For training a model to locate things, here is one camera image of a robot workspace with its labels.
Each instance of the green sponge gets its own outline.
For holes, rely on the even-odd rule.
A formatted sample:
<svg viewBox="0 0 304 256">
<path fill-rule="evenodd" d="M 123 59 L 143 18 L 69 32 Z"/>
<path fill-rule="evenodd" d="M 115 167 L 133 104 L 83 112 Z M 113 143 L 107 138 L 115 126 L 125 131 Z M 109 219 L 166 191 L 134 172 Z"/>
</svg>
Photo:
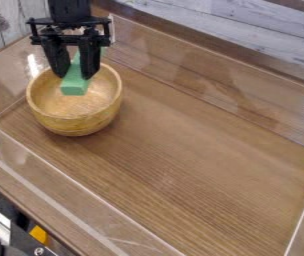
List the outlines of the green sponge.
<svg viewBox="0 0 304 256">
<path fill-rule="evenodd" d="M 67 73 L 61 82 L 63 95 L 82 96 L 86 93 L 90 79 L 83 80 L 81 75 L 79 52 L 75 53 Z"/>
</svg>

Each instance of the bowl rim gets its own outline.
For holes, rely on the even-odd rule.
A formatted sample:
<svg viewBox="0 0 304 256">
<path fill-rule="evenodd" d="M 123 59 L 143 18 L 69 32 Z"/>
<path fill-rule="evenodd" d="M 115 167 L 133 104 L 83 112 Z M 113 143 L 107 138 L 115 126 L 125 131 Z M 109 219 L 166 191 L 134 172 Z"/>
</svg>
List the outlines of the bowl rim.
<svg viewBox="0 0 304 256">
<path fill-rule="evenodd" d="M 38 106 L 35 105 L 32 99 L 31 99 L 31 88 L 32 85 L 36 81 L 36 79 L 40 77 L 42 74 L 51 72 L 50 68 L 46 68 L 44 70 L 42 70 L 42 72 L 30 80 L 28 84 L 27 84 L 27 88 L 26 88 L 26 101 L 28 103 L 30 108 L 39 113 L 39 115 L 44 116 L 44 117 L 50 117 L 50 118 L 55 118 L 55 119 L 61 119 L 61 120 L 75 120 L 75 119 L 83 119 L 85 117 L 93 116 L 98 113 L 101 113 L 102 111 L 105 111 L 114 103 L 115 101 L 119 99 L 121 96 L 121 92 L 122 92 L 122 80 L 121 77 L 117 73 L 117 71 L 105 63 L 101 63 L 101 68 L 106 68 L 109 70 L 109 72 L 114 75 L 115 81 L 117 81 L 117 90 L 115 90 L 115 94 L 114 97 L 110 101 L 110 103 L 103 106 L 102 108 L 97 109 L 95 111 L 87 113 L 87 114 L 82 114 L 82 115 L 74 115 L 74 116 L 58 116 L 58 115 L 53 115 L 53 114 L 47 114 L 46 112 L 43 112 Z"/>
</svg>

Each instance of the wooden bowl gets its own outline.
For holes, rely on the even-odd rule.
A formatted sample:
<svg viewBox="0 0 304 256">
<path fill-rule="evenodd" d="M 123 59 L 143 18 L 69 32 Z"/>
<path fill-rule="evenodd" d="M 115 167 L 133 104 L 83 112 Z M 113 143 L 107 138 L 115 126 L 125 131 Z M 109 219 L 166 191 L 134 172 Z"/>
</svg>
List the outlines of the wooden bowl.
<svg viewBox="0 0 304 256">
<path fill-rule="evenodd" d="M 121 105 L 122 82 L 107 65 L 93 76 L 83 96 L 65 96 L 61 79 L 44 70 L 28 83 L 26 99 L 36 121 L 53 133 L 83 136 L 101 130 Z"/>
</svg>

